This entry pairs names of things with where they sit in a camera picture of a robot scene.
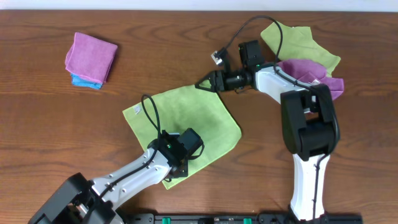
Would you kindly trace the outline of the light green cloth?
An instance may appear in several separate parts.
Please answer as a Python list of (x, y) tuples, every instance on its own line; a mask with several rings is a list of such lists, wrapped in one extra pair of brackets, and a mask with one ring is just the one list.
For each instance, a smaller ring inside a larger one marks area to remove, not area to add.
[[(201, 156), (188, 162), (188, 177), (227, 154), (241, 139), (240, 127), (217, 93), (189, 85), (159, 93), (152, 99), (159, 112), (162, 129), (182, 134), (187, 128), (192, 128), (204, 142)], [(145, 151), (157, 137), (157, 131), (144, 114), (141, 103), (125, 109), (123, 115)], [(188, 177), (163, 181), (163, 185), (168, 190)]]

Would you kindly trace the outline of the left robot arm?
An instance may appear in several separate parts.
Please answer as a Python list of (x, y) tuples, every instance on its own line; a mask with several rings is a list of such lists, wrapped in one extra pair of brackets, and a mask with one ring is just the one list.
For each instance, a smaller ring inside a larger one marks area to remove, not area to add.
[(188, 128), (182, 134), (162, 131), (147, 150), (128, 165), (91, 180), (70, 176), (29, 220), (30, 223), (124, 223), (118, 208), (140, 191), (187, 177), (188, 161), (202, 152), (201, 137)]

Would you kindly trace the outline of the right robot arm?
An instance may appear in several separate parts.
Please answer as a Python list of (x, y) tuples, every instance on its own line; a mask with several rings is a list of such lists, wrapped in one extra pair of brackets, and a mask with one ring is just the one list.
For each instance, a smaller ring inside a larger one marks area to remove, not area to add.
[(223, 47), (211, 55), (219, 69), (209, 72), (195, 87), (217, 93), (251, 86), (280, 104), (283, 140), (294, 160), (288, 221), (327, 223), (322, 202), (325, 169), (340, 139), (329, 87), (301, 82), (277, 62), (266, 63), (256, 40), (243, 42), (238, 49), (242, 68), (231, 69)]

